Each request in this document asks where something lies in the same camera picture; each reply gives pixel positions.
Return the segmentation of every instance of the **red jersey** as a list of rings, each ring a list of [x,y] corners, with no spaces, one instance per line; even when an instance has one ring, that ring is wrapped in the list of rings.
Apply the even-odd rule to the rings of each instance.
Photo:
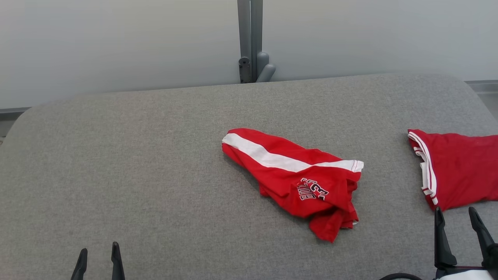
[[[358,221],[351,195],[363,162],[251,129],[228,131],[222,149],[258,180],[261,195],[291,215],[313,215],[310,228],[318,238],[333,242],[341,227],[352,228]]]
[[[423,160],[422,190],[432,210],[498,200],[498,136],[408,130],[408,138]]]

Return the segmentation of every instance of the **gray cushion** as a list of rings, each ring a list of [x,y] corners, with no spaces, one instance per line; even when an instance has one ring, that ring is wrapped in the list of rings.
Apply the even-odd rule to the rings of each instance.
[[[360,222],[320,241],[221,150],[248,127],[365,162]],[[434,277],[433,212],[406,130],[484,136],[498,125],[463,82],[384,74],[82,95],[34,107],[0,147],[2,279]],[[498,203],[475,205],[498,237]],[[466,207],[445,212],[461,265],[481,262]]]

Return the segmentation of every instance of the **folded garment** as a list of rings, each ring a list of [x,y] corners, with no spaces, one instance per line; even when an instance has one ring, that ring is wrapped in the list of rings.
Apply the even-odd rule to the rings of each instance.
[[[222,149],[258,180],[261,195],[291,215],[313,216],[310,229],[318,238],[333,242],[341,227],[358,221],[351,198],[363,162],[244,128],[228,131]]]
[[[408,130],[408,138],[423,159],[422,190],[432,210],[498,200],[498,136]]]

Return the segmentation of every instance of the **gray metal bracket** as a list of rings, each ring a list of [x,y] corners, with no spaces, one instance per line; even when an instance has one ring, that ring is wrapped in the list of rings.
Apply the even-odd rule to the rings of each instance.
[[[237,0],[241,58],[239,75],[242,83],[269,82],[276,66],[262,52],[263,0]]]

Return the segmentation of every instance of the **white stripe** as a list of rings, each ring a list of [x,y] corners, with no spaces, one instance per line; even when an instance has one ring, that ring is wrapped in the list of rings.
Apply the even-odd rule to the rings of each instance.
[[[271,153],[263,146],[244,139],[235,133],[227,134],[223,138],[222,142],[247,154],[264,167],[276,167],[291,172],[299,172],[312,166],[337,167],[352,172],[361,172],[364,165],[363,162],[359,160],[340,160],[334,162],[321,162],[311,165],[284,155]]]
[[[438,202],[436,198],[437,181],[436,181],[436,174],[434,173],[434,169],[432,168],[429,148],[424,143],[424,141],[422,141],[422,139],[414,132],[409,132],[408,137],[413,141],[417,142],[417,144],[421,147],[421,150],[416,151],[415,154],[422,157],[425,163],[420,165],[420,167],[422,168],[422,180],[423,180],[422,189],[428,187],[428,190],[430,191],[429,194],[432,198],[432,202],[434,203],[434,205],[436,205]]]

